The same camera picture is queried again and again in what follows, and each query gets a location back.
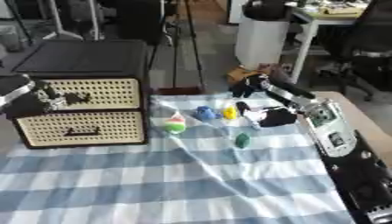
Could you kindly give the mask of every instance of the white bin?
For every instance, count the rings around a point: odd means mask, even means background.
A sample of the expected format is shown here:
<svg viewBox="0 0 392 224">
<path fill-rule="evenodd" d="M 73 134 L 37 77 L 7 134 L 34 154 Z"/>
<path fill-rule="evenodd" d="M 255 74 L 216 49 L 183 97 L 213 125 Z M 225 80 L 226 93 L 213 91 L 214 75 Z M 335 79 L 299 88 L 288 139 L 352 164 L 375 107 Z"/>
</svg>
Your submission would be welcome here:
<svg viewBox="0 0 392 224">
<path fill-rule="evenodd" d="M 278 63 L 288 29 L 287 18 L 257 21 L 242 14 L 235 56 L 249 70 L 257 69 L 260 63 Z"/>
</svg>

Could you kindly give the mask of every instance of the trash bin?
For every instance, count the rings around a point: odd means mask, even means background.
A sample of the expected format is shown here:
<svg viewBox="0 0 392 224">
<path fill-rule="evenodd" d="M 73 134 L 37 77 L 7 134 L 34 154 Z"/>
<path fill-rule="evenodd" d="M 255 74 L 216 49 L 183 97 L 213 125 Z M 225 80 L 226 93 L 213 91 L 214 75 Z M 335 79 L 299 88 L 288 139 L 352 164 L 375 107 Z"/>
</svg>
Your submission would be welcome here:
<svg viewBox="0 0 392 224">
<path fill-rule="evenodd" d="M 0 25 L 0 43 L 8 52 L 22 50 L 17 28 L 14 25 Z"/>
<path fill-rule="evenodd" d="M 284 2 L 275 2 L 273 10 L 263 9 L 261 6 L 267 4 L 261 3 L 249 13 L 249 2 L 242 7 L 235 56 L 244 68 L 255 70 L 259 64 L 279 62 L 290 25 L 290 9 L 284 6 Z"/>
</svg>

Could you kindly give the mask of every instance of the yellow toy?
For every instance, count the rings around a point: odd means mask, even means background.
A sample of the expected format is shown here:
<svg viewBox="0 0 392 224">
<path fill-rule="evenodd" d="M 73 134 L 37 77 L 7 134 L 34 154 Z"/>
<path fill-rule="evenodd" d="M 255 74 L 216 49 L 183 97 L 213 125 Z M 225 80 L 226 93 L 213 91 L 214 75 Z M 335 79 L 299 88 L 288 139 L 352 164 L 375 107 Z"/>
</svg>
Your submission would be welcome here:
<svg viewBox="0 0 392 224">
<path fill-rule="evenodd" d="M 233 106 L 223 109 L 222 114 L 228 120 L 233 120 L 237 118 L 237 111 Z"/>
</svg>

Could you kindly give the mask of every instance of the wicker drawer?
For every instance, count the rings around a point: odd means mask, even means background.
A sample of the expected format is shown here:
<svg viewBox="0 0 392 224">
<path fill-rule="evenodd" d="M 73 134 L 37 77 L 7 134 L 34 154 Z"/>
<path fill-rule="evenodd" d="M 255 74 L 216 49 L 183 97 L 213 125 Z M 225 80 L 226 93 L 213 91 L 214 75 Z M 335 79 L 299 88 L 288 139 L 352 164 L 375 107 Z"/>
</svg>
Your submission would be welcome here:
<svg viewBox="0 0 392 224">
<path fill-rule="evenodd" d="M 76 109 L 137 109 L 141 107 L 138 80 L 122 79 L 54 79 L 44 80 L 61 94 L 76 93 L 83 97 L 90 94 L 89 102 L 80 102 L 63 108 Z"/>
<path fill-rule="evenodd" d="M 144 144 L 142 112 L 83 112 L 17 119 L 15 124 L 29 148 L 99 144 Z"/>
</svg>

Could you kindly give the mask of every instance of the blue toy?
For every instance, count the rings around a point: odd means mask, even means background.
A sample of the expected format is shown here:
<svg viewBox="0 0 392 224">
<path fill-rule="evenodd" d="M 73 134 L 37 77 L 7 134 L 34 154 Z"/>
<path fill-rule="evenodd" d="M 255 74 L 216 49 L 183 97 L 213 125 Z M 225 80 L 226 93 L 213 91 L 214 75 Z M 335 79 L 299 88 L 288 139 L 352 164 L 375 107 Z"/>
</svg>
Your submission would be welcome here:
<svg viewBox="0 0 392 224">
<path fill-rule="evenodd" d="M 194 116 L 197 119 L 201 120 L 202 122 L 217 119 L 217 118 L 222 118 L 221 114 L 215 113 L 208 106 L 197 107 Z"/>
</svg>

